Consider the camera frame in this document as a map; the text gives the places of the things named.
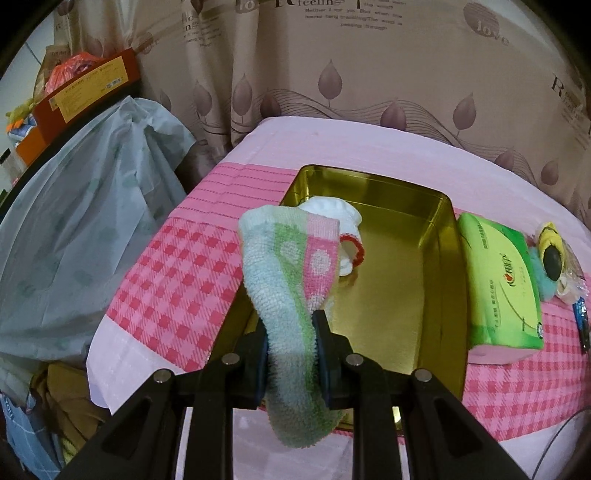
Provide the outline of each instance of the pen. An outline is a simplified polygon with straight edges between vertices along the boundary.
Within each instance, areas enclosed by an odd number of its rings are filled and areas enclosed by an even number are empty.
[[[585,299],[579,298],[573,304],[574,319],[577,321],[579,330],[579,341],[581,343],[581,353],[586,354],[589,351],[589,318],[587,317],[587,307]]]

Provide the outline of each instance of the pink gingham fabric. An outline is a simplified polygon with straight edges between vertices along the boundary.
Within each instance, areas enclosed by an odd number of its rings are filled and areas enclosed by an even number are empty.
[[[201,368],[242,280],[238,219],[279,203],[296,174],[219,164],[150,242],[107,315],[174,365]],[[468,365],[463,403],[496,440],[552,426],[591,400],[573,312],[555,300],[543,317],[542,352],[501,367]]]

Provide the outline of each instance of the curtain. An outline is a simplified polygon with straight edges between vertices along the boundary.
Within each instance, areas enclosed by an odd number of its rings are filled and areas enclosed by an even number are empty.
[[[515,1],[66,0],[55,21],[73,52],[137,51],[198,140],[192,185],[264,118],[344,119],[470,151],[591,226],[584,84]]]

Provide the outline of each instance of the orange box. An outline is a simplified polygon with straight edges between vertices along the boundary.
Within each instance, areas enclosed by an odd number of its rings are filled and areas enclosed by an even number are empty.
[[[37,127],[17,146],[29,166],[66,128],[122,88],[139,81],[133,48],[97,62],[45,97],[34,109]]]
[[[18,156],[29,167],[47,148],[47,143],[37,127],[31,128],[28,135],[17,145]]]

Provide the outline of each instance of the green tissue package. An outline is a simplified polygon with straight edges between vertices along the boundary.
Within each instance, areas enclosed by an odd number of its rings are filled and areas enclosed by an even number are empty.
[[[505,365],[542,350],[540,297],[523,234],[471,213],[458,226],[470,294],[468,362]]]

